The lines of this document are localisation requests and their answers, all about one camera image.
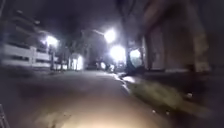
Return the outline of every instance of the street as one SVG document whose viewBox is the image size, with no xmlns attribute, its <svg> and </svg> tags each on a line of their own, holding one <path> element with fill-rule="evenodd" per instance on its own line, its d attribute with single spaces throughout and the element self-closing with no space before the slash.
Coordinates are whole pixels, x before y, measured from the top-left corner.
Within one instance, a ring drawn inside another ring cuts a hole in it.
<svg viewBox="0 0 224 128">
<path fill-rule="evenodd" d="M 128 93 L 114 75 L 64 72 L 1 79 L 11 128 L 163 128 L 170 124 Z"/>
</svg>

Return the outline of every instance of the concrete wall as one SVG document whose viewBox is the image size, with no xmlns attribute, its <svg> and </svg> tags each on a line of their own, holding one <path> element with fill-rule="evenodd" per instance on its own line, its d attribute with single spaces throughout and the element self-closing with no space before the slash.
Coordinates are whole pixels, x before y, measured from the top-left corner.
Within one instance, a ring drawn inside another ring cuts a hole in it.
<svg viewBox="0 0 224 128">
<path fill-rule="evenodd" d="M 26 49 L 10 44 L 4 44 L 3 53 L 5 56 L 2 60 L 4 65 L 50 68 L 50 55 L 47 53 L 37 52 L 35 47 Z"/>
<path fill-rule="evenodd" d="M 194 65 L 193 40 L 184 6 L 171 6 L 165 12 L 160 26 L 165 46 L 166 69 L 185 69 Z"/>
<path fill-rule="evenodd" d="M 194 67 L 197 72 L 210 69 L 206 33 L 190 1 L 170 4 L 149 28 L 146 39 L 151 69 L 185 71 Z"/>
<path fill-rule="evenodd" d="M 208 40 L 208 57 L 211 68 L 224 69 L 224 1 L 195 0 L 198 16 L 202 22 Z"/>
</svg>

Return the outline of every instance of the night sky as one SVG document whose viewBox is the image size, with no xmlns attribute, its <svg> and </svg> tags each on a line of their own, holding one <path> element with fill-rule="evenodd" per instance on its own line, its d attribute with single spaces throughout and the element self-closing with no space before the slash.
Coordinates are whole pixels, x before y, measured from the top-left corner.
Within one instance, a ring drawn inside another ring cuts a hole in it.
<svg viewBox="0 0 224 128">
<path fill-rule="evenodd" d="M 18 0 L 15 8 L 48 29 L 92 28 L 104 31 L 119 22 L 115 0 Z"/>
</svg>

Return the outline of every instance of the road surface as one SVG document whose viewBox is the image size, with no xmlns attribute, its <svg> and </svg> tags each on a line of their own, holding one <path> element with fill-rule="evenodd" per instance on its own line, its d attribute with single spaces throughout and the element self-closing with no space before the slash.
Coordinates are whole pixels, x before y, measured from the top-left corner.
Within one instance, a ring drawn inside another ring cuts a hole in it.
<svg viewBox="0 0 224 128">
<path fill-rule="evenodd" d="M 11 128 L 168 128 L 169 123 L 104 72 L 0 80 Z"/>
</svg>

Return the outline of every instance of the asphalt road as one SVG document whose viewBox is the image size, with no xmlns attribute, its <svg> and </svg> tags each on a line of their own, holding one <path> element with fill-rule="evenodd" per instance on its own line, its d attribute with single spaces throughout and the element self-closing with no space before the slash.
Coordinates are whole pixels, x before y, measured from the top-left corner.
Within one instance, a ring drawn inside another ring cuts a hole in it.
<svg viewBox="0 0 224 128">
<path fill-rule="evenodd" d="M 2 78 L 0 103 L 11 128 L 169 128 L 113 75 L 66 72 Z"/>
</svg>

